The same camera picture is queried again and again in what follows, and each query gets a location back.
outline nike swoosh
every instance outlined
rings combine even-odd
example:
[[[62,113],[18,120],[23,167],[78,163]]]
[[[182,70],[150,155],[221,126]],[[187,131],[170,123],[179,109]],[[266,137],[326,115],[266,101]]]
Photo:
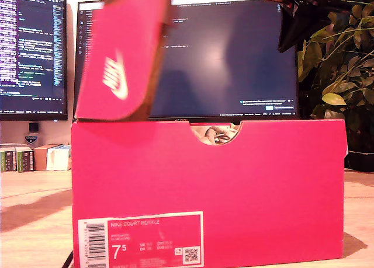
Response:
[[[127,87],[123,57],[119,51],[116,51],[116,56],[117,61],[113,61],[110,58],[106,59],[103,83],[109,87],[117,98],[125,100],[129,95],[129,89]]]

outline computer monitor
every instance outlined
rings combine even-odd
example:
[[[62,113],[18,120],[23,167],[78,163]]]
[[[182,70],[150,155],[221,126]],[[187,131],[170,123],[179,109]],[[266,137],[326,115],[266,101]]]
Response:
[[[87,4],[93,3],[79,5],[78,25],[89,25],[85,20],[91,20],[92,11],[82,8]],[[102,2],[96,4],[102,8]],[[279,5],[172,0],[172,15],[151,119],[239,123],[298,118],[296,50],[277,51]],[[82,30],[76,84],[88,55],[89,34]]]
[[[66,0],[0,6],[0,119],[67,120]]]

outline qr code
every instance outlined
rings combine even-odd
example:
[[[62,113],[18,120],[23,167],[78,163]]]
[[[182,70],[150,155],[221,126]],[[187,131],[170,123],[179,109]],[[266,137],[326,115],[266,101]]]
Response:
[[[183,248],[183,265],[200,264],[200,246]]]

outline wall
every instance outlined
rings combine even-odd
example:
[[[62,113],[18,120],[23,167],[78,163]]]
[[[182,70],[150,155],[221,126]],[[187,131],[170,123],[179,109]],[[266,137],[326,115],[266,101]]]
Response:
[[[68,68],[68,121],[41,122],[40,144],[71,142],[72,105],[74,95],[74,65],[75,65],[75,32],[77,25],[78,1],[94,0],[67,0],[67,68]],[[2,121],[0,127],[0,142],[25,143],[25,134],[28,132],[27,121]]]

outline desk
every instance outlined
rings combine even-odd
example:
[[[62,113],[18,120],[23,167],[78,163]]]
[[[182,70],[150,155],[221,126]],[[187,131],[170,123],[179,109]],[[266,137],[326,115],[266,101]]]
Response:
[[[374,267],[374,174],[347,170],[344,258],[262,268]],[[1,268],[59,268],[72,251],[71,172],[1,174]]]

